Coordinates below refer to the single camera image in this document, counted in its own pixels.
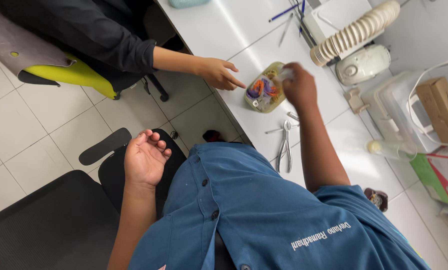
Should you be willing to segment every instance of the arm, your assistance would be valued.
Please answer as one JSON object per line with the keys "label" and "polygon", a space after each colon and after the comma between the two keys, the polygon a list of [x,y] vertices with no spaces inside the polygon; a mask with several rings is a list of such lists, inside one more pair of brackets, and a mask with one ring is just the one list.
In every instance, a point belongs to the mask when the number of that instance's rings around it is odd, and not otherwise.
{"label": "arm", "polygon": [[174,52],[158,46],[154,48],[153,57],[155,69],[192,73],[203,77],[217,89],[234,90],[236,86],[246,88],[245,84],[239,82],[227,71],[227,69],[239,71],[227,61]]}
{"label": "arm", "polygon": [[126,180],[119,230],[107,269],[127,269],[137,243],[155,221],[155,187],[131,187]]}
{"label": "arm", "polygon": [[285,67],[293,69],[296,76],[294,81],[285,80],[283,88],[299,115],[302,168],[307,189],[315,192],[322,186],[350,185],[319,113],[314,78],[297,63]]}
{"label": "arm", "polygon": [[165,147],[159,134],[149,129],[127,146],[121,218],[108,270],[127,269],[137,243],[156,221],[156,185],[171,156],[171,150]]}
{"label": "arm", "polygon": [[6,14],[13,20],[46,34],[79,52],[111,65],[117,70],[150,74],[156,69],[193,73],[218,89],[246,86],[227,69],[237,68],[224,60],[202,58],[155,46],[141,40],[128,29],[106,17],[91,0],[40,1],[7,4]]}

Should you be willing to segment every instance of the cardboard box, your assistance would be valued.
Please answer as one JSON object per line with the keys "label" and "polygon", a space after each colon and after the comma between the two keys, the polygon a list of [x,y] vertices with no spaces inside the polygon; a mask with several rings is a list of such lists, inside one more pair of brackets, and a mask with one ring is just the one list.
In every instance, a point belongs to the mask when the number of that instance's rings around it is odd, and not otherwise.
{"label": "cardboard box", "polygon": [[448,146],[441,146],[431,154],[418,154],[411,166],[429,195],[448,203]]}
{"label": "cardboard box", "polygon": [[443,143],[448,143],[448,83],[445,77],[428,80],[416,87],[432,126]]}

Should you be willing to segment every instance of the dental forceps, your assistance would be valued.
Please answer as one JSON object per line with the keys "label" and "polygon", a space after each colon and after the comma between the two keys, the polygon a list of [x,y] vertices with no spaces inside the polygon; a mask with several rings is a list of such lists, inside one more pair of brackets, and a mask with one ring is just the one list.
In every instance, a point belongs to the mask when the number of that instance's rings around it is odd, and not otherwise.
{"label": "dental forceps", "polygon": [[292,154],[291,154],[291,144],[289,143],[289,130],[292,128],[292,123],[289,120],[286,120],[284,122],[284,140],[281,145],[281,151],[279,152],[279,155],[277,156],[277,172],[280,173],[280,165],[281,165],[281,158],[284,152],[284,148],[287,148],[287,156],[289,157],[289,167],[287,168],[287,172],[291,172],[292,168]]}

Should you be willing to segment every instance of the blue pen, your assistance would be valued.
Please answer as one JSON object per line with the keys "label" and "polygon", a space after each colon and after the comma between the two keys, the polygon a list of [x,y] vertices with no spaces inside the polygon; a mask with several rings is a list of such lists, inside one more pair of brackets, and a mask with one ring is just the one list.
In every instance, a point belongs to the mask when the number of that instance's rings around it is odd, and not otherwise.
{"label": "blue pen", "polygon": [[[301,22],[302,22],[302,18],[304,17],[304,4],[306,3],[306,0],[302,1],[302,8],[301,8]],[[299,25],[299,37],[301,37],[301,33],[302,33],[302,26]]]}
{"label": "blue pen", "polygon": [[278,15],[275,15],[274,17],[272,17],[272,18],[269,20],[269,22],[272,22],[272,21],[274,21],[275,19],[281,17],[282,15],[288,13],[290,10],[292,10],[293,8],[295,8],[295,7],[297,7],[297,6],[299,6],[299,3],[295,4],[294,6],[288,8],[288,9],[286,9],[285,11],[279,13]]}

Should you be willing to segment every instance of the white cable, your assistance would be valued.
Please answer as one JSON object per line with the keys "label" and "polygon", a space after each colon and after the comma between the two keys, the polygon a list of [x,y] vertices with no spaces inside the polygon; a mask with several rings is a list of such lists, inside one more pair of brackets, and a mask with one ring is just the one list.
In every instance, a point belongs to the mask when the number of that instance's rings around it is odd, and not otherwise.
{"label": "white cable", "polygon": [[445,61],[445,62],[442,62],[441,64],[437,64],[437,65],[435,65],[435,66],[432,66],[432,67],[430,67],[430,68],[424,70],[424,72],[421,74],[421,76],[419,76],[418,81],[416,82],[416,84],[414,84],[414,87],[412,88],[411,92],[409,93],[409,96],[407,97],[407,109],[409,110],[409,115],[411,116],[411,121],[412,121],[413,125],[414,125],[415,127],[417,127],[418,130],[419,130],[421,133],[423,133],[423,134],[424,134],[424,135],[425,135],[431,142],[433,142],[433,143],[435,143],[435,144],[439,144],[439,145],[443,145],[443,146],[448,146],[448,144],[446,144],[446,143],[441,143],[441,142],[438,142],[438,141],[434,140],[433,138],[431,138],[431,136],[429,136],[429,134],[428,134],[426,131],[424,131],[424,130],[423,130],[423,129],[422,129],[422,128],[421,128],[421,127],[414,121],[414,118],[413,118],[413,116],[412,116],[412,114],[411,114],[411,97],[412,97],[412,95],[414,94],[414,91],[416,90],[416,87],[418,86],[418,84],[419,84],[420,80],[422,79],[422,77],[423,77],[426,73],[428,73],[429,71],[434,70],[434,69],[437,69],[437,68],[440,68],[440,67],[445,66],[445,65],[448,65],[448,60]]}
{"label": "white cable", "polygon": [[341,53],[369,40],[392,23],[401,7],[395,0],[384,2],[366,12],[357,21],[311,48],[311,59],[317,66],[326,65]]}

